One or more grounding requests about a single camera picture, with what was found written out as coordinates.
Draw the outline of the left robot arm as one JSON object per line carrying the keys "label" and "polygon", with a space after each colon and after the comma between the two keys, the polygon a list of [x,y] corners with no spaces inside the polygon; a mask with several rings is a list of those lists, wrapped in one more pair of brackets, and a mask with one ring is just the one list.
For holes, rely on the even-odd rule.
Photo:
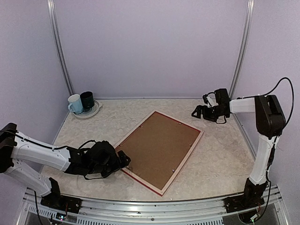
{"label": "left robot arm", "polygon": [[0,130],[0,172],[34,190],[59,209],[66,199],[57,181],[41,175],[28,161],[84,178],[100,174],[103,179],[128,166],[131,159],[123,151],[116,151],[108,141],[94,142],[89,148],[83,145],[78,149],[66,145],[57,147],[32,139],[18,131],[16,124],[8,123]]}

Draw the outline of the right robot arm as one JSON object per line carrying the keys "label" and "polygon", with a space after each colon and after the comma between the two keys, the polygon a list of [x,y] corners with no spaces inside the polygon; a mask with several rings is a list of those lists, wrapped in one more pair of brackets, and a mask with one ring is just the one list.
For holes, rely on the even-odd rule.
{"label": "right robot arm", "polygon": [[231,114],[254,113],[256,129],[259,134],[255,164],[247,178],[240,204],[250,208],[258,200],[268,184],[267,174],[273,162],[275,149],[285,128],[283,110],[276,95],[257,95],[230,99],[227,89],[213,92],[215,99],[203,95],[204,105],[198,105],[191,113],[192,117],[217,122],[219,117],[228,119]]}

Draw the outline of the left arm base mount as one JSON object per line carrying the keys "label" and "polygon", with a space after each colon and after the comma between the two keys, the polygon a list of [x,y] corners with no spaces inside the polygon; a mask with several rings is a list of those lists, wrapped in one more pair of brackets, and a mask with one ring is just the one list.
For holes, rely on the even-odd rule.
{"label": "left arm base mount", "polygon": [[51,192],[50,194],[42,197],[40,204],[66,213],[71,212],[78,214],[82,204],[82,199]]}

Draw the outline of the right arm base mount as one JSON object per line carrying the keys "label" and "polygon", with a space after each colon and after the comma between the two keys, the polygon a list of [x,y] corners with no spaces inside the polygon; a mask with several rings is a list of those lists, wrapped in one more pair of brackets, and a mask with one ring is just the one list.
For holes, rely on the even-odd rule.
{"label": "right arm base mount", "polygon": [[265,203],[263,193],[267,184],[266,181],[261,185],[255,185],[247,178],[243,194],[224,199],[226,212],[231,213],[263,205]]}

